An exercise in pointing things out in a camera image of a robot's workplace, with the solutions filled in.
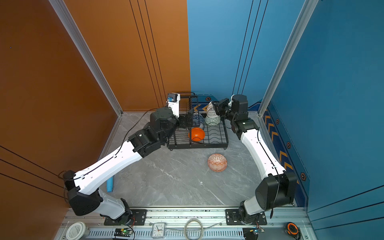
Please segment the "blue geometric pattern bowl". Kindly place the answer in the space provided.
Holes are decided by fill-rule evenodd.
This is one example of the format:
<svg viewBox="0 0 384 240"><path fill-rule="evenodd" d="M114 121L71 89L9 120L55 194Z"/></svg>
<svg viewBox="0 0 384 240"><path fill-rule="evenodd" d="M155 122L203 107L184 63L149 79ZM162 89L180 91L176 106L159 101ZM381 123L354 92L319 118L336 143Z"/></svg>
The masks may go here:
<svg viewBox="0 0 384 240"><path fill-rule="evenodd" d="M199 113L193 114L193 127L194 128L200 128L203 130L205 128L204 123L205 123L205 119L201 114L199 114Z"/></svg>

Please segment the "white lattice bowl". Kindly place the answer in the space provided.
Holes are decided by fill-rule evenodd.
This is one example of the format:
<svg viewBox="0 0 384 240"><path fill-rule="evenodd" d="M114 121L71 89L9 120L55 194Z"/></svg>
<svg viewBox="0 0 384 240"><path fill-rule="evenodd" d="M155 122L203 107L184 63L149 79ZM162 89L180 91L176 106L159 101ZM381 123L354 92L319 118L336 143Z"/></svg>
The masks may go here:
<svg viewBox="0 0 384 240"><path fill-rule="evenodd" d="M207 118L211 118L212 119L212 118L218 117L213 102L210 102L207 105L207 107L206 107L206 114L207 114Z"/></svg>

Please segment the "black wire dish rack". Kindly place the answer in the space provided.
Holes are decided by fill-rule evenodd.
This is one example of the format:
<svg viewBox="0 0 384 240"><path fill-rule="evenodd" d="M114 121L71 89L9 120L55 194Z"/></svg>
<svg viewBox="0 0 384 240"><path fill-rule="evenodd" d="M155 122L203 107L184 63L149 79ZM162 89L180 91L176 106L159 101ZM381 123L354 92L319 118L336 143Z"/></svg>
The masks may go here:
<svg viewBox="0 0 384 240"><path fill-rule="evenodd" d="M169 138L167 147L179 149L227 149L229 138L224 119L209 120L207 107L216 98L212 95L180 93L181 124Z"/></svg>

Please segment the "green patterned bowl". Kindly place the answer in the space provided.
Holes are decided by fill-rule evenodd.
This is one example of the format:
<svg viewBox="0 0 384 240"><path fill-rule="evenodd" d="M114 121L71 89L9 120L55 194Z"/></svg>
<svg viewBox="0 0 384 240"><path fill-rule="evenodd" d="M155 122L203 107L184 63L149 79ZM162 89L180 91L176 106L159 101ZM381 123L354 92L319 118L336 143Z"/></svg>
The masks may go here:
<svg viewBox="0 0 384 240"><path fill-rule="evenodd" d="M216 116L216 117L209 117L207 116L205 118L205 122L208 126L217 126L221 121L221 118L219 116Z"/></svg>

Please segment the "orange plastic bowl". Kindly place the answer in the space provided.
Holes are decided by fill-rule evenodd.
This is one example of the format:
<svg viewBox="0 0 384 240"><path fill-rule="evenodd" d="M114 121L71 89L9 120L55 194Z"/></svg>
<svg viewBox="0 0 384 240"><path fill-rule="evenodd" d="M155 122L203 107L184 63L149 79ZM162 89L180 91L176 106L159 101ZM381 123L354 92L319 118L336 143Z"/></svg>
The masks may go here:
<svg viewBox="0 0 384 240"><path fill-rule="evenodd" d="M200 128L192 128L188 134L188 137L193 142L200 142L204 140L205 136L205 131Z"/></svg>

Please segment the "red patterned bowl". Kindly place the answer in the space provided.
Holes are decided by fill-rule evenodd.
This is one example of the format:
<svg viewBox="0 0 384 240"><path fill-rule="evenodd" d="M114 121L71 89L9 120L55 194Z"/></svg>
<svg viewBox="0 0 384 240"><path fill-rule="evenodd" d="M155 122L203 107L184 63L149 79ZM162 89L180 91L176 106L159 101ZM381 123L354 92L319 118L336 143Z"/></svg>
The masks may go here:
<svg viewBox="0 0 384 240"><path fill-rule="evenodd" d="M209 168L214 172L222 172L228 166L227 159L221 154L212 154L207 160Z"/></svg>

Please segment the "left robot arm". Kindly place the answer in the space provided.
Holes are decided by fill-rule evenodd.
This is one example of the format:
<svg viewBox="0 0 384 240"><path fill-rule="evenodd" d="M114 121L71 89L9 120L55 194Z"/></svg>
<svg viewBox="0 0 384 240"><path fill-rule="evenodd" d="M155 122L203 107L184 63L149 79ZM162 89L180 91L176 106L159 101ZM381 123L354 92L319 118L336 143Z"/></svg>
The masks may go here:
<svg viewBox="0 0 384 240"><path fill-rule="evenodd" d="M131 136L125 136L120 147L93 165L78 171L67 171L63 180L68 190L69 205L77 216L98 213L120 225L128 224L133 213L124 199L114 198L100 189L109 178L166 145L178 128L191 127L192 114L177 116L169 107L152 112L149 122Z"/></svg>

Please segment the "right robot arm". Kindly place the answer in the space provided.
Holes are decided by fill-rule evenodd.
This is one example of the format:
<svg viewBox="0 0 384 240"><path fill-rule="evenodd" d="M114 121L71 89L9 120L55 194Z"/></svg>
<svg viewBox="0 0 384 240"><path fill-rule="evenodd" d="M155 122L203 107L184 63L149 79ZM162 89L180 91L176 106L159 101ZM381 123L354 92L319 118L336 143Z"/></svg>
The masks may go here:
<svg viewBox="0 0 384 240"><path fill-rule="evenodd" d="M239 206L240 221L248 225L257 221L261 213L294 202L297 176L287 172L264 142L260 127L249 117L248 100L244 95L212 101L215 115L229 120L232 131L253 157L261 176L255 195Z"/></svg>

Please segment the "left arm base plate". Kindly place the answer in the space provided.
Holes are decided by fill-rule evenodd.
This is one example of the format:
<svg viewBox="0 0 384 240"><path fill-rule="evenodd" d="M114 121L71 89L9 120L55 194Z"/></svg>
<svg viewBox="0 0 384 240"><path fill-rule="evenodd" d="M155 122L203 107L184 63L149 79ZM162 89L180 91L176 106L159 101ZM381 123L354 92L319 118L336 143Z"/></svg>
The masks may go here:
<svg viewBox="0 0 384 240"><path fill-rule="evenodd" d="M105 218L105 226L143 226L147 217L146 209L133 209L132 214L129 216L119 217L117 220L113 220L109 217Z"/></svg>

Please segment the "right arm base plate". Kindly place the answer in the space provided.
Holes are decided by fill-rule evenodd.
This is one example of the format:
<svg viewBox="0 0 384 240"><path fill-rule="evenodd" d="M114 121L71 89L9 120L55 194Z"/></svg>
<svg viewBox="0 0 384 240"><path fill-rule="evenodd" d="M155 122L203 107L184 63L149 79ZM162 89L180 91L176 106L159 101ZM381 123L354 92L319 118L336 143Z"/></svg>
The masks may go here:
<svg viewBox="0 0 384 240"><path fill-rule="evenodd" d="M265 216L265 213L258 213L254 215L248 215L245 211L242 209L226 209L226 223L229 226L235 226L235 225L259 225L259 226L266 226L267 223L267 217Z"/></svg>

